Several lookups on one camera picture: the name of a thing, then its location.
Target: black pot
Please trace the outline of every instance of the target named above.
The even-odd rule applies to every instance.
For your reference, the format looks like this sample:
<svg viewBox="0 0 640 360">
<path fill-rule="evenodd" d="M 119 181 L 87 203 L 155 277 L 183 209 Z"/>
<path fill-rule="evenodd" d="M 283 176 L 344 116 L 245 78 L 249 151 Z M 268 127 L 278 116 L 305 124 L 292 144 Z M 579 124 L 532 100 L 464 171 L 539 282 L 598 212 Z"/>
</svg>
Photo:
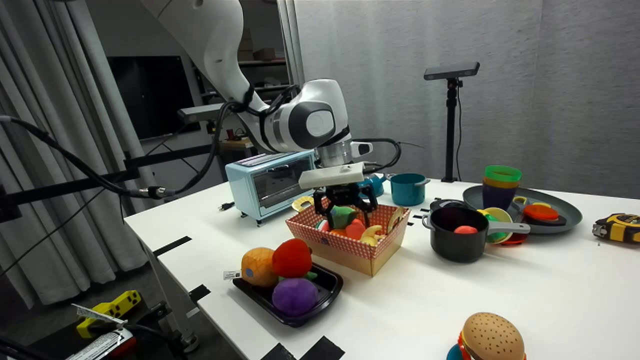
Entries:
<svg viewBox="0 0 640 360">
<path fill-rule="evenodd" d="M 527 224 L 489 221 L 476 210 L 440 208 L 422 218 L 422 225 L 431 229 L 431 247 L 445 259 L 457 263 L 472 263 L 484 253 L 487 235 L 493 233 L 528 233 Z M 456 234 L 459 226 L 472 226 L 475 234 Z"/>
</svg>

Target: white table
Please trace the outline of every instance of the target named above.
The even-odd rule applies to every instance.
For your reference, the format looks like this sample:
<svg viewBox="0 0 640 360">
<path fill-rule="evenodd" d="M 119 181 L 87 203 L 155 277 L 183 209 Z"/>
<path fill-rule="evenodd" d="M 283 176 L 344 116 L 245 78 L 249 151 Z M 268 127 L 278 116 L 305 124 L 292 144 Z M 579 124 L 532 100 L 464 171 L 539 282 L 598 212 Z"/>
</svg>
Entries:
<svg viewBox="0 0 640 360">
<path fill-rule="evenodd" d="M 426 186 L 421 214 L 435 197 L 462 199 L 471 183 Z M 198 307 L 247 359 L 259 360 L 277 343 L 299 359 L 322 336 L 346 353 L 342 359 L 445 359 L 467 317 L 489 311 L 511 320 L 529 359 L 637 359 L 640 331 L 640 248 L 600 242 L 593 222 L 615 212 L 638 213 L 640 200 L 547 192 L 580 209 L 570 232 L 530 236 L 517 247 L 487 245 L 480 260 L 457 264 L 438 257 L 429 231 L 410 219 L 402 247 L 375 277 L 314 256 L 341 274 L 344 287 L 323 315 L 298 329 L 280 324 L 230 281 L 254 247 L 275 249 L 292 237 L 284 211 L 258 228 L 238 210 L 227 183 L 126 218 L 151 250 L 185 235 L 191 241 L 158 256 L 186 290 L 204 284 L 211 293 Z M 381 204 L 391 204 L 385 183 Z"/>
</svg>

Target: hamburger bun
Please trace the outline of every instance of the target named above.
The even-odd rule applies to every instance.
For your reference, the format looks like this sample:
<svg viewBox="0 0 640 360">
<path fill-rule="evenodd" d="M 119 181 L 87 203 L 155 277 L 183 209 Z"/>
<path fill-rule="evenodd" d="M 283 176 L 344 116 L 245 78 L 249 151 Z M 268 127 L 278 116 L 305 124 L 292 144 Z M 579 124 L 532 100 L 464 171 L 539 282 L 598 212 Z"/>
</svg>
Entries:
<svg viewBox="0 0 640 360">
<path fill-rule="evenodd" d="M 523 360 L 524 342 L 509 320 L 492 313 L 471 315 L 462 328 L 465 350 L 475 360 Z"/>
</svg>

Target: toaster oven door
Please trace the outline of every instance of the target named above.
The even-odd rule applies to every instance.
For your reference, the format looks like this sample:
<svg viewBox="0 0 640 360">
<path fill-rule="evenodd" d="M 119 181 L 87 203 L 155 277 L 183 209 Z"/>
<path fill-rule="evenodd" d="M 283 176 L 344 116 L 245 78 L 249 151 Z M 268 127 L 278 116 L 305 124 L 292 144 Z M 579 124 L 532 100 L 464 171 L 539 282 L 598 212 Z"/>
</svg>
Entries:
<svg viewBox="0 0 640 360">
<path fill-rule="evenodd" d="M 300 188 L 298 180 L 302 172 L 311 169 L 311 160 L 307 157 L 279 164 L 265 172 L 255 174 L 253 183 L 258 195 L 260 214 L 266 215 L 273 210 L 270 209 L 273 206 L 307 192 L 308 190 Z"/>
</svg>

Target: red toy tomato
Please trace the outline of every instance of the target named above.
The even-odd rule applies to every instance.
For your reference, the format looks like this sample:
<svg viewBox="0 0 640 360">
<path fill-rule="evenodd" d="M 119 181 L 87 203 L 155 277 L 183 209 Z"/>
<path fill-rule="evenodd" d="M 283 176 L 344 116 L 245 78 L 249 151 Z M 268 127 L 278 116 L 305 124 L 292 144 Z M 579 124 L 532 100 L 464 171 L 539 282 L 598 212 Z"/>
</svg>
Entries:
<svg viewBox="0 0 640 360">
<path fill-rule="evenodd" d="M 273 272 L 282 277 L 303 277 L 311 270 L 311 253 L 307 244 L 300 239 L 283 242 L 274 251 Z"/>
<path fill-rule="evenodd" d="M 458 226 L 453 232 L 456 234 L 475 234 L 478 232 L 478 229 L 473 226 L 462 225 Z"/>
</svg>

